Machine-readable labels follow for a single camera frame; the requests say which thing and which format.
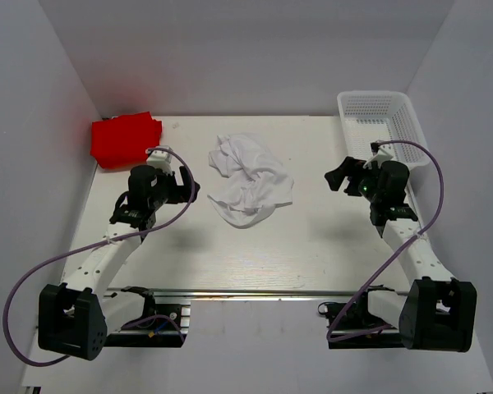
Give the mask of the white t-shirt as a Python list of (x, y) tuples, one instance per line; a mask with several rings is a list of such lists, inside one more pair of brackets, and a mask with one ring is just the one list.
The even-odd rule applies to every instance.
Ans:
[(218, 135), (208, 160), (224, 179), (208, 199), (232, 227), (253, 227), (293, 203), (294, 180), (259, 135)]

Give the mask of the folded red t-shirt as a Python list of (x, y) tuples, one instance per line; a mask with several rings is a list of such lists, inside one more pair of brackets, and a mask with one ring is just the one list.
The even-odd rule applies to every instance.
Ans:
[(149, 112), (96, 121), (91, 127), (90, 154), (107, 170), (142, 164), (148, 157), (146, 150), (159, 145), (162, 130), (162, 122)]

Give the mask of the aluminium table rail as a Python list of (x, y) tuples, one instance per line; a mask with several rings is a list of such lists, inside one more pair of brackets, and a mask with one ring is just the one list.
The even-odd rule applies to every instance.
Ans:
[(353, 291), (312, 291), (312, 290), (188, 290), (188, 289), (151, 289), (155, 296), (158, 297), (183, 297), (188, 299), (276, 299), (283, 298), (333, 298), (333, 297), (350, 297)]

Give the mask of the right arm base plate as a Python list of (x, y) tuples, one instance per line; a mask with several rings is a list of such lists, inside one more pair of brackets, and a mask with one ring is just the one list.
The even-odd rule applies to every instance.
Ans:
[(403, 348), (401, 336), (397, 328), (391, 327), (387, 330), (378, 330), (378, 327), (386, 325), (386, 321), (379, 316), (371, 314), (368, 310), (368, 298), (373, 292), (380, 294), (388, 293), (391, 296), (397, 296), (401, 301), (397, 308), (399, 312), (401, 312), (405, 299), (407, 298), (406, 292), (397, 292), (383, 285), (370, 286), (358, 300), (352, 303), (348, 312), (341, 318), (339, 325), (333, 330), (332, 337), (341, 337), (361, 330), (373, 329), (373, 332), (364, 336), (329, 343), (328, 346), (331, 350)]

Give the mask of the white plastic basket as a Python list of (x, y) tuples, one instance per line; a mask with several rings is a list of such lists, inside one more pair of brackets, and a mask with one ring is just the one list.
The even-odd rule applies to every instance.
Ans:
[(417, 114), (404, 93), (345, 91), (338, 94), (337, 103), (349, 156), (369, 158), (371, 143), (377, 140), (408, 140), (426, 146)]

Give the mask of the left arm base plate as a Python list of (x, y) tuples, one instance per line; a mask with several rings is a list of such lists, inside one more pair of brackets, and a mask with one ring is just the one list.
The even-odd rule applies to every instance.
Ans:
[(190, 322), (190, 302), (151, 289), (127, 286), (107, 294), (102, 310), (106, 347), (181, 348)]

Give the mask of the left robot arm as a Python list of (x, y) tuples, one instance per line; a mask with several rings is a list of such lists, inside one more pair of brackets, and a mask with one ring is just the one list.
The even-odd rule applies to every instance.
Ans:
[(100, 245), (59, 285), (39, 295), (38, 345), (65, 356), (95, 359), (108, 336), (124, 328), (147, 328), (157, 319), (153, 293), (126, 286), (112, 294), (111, 282), (128, 258), (159, 227), (156, 212), (165, 204), (189, 206), (199, 185), (181, 166), (182, 183), (168, 167), (139, 165), (130, 171), (128, 188), (117, 199)]

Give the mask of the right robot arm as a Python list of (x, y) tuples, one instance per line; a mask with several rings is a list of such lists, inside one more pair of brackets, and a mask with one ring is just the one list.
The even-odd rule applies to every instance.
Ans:
[(347, 156), (325, 174), (332, 191), (342, 189), (370, 204), (370, 220), (394, 252), (410, 284), (406, 295), (370, 283), (333, 315), (329, 346), (395, 328), (398, 343), (411, 350), (467, 352), (472, 345), (477, 291), (460, 281), (436, 257), (406, 200), (408, 166)]

